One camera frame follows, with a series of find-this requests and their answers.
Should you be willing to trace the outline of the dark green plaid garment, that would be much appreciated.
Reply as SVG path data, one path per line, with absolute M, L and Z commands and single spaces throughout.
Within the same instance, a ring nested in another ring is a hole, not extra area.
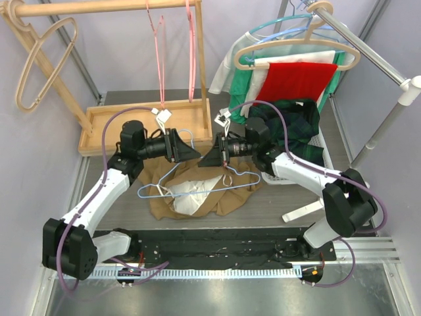
M 278 114 L 268 105 L 258 104 L 249 108 L 250 117 L 264 119 L 271 133 L 271 141 L 284 146 L 284 137 L 290 152 L 311 163 L 323 166 L 323 149 L 309 142 L 319 133 L 320 115 L 317 104 L 310 99 L 279 100 L 272 103 L 281 112 L 287 130 Z

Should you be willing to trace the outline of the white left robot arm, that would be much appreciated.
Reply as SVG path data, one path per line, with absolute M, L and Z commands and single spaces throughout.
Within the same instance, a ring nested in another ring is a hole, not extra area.
M 146 159 L 164 157 L 171 163 L 198 159 L 200 153 L 187 145 L 174 128 L 148 138 L 142 122 L 125 122 L 98 182 L 61 219 L 49 219 L 43 226 L 42 264 L 78 280 L 85 280 L 96 264 L 112 258 L 134 262 L 140 254 L 138 235 L 116 228 L 106 235 L 94 235 L 101 219 L 114 202 L 138 178 Z

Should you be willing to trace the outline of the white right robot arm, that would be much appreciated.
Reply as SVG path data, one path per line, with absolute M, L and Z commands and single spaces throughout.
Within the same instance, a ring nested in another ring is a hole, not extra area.
M 310 226 L 297 243 L 297 252 L 306 260 L 314 259 L 321 247 L 339 237 L 352 237 L 376 213 L 377 205 L 360 173 L 326 169 L 298 158 L 270 139 L 270 130 L 262 118 L 245 123 L 244 137 L 216 135 L 211 150 L 199 167 L 226 167 L 233 157 L 250 156 L 258 170 L 285 178 L 322 199 L 325 217 Z

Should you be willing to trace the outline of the tan skirt with white lining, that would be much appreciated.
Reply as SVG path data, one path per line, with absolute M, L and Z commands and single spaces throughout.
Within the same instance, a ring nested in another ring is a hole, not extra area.
M 145 162 L 137 195 L 149 202 L 157 220 L 192 219 L 210 213 L 228 215 L 262 187 L 254 164 L 231 160 L 228 167 L 199 167 L 198 160 L 172 164 L 163 158 Z

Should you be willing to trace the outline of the light blue wire hanger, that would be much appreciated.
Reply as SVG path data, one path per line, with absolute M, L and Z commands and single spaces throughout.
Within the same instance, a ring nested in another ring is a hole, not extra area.
M 198 162 L 194 159 L 185 163 L 170 163 L 165 158 L 146 161 L 139 176 L 141 187 L 137 190 L 137 196 L 141 199 L 200 199 L 213 193 L 252 189 L 261 184 L 260 174 L 250 167 L 241 169 L 228 165 L 201 168 Z

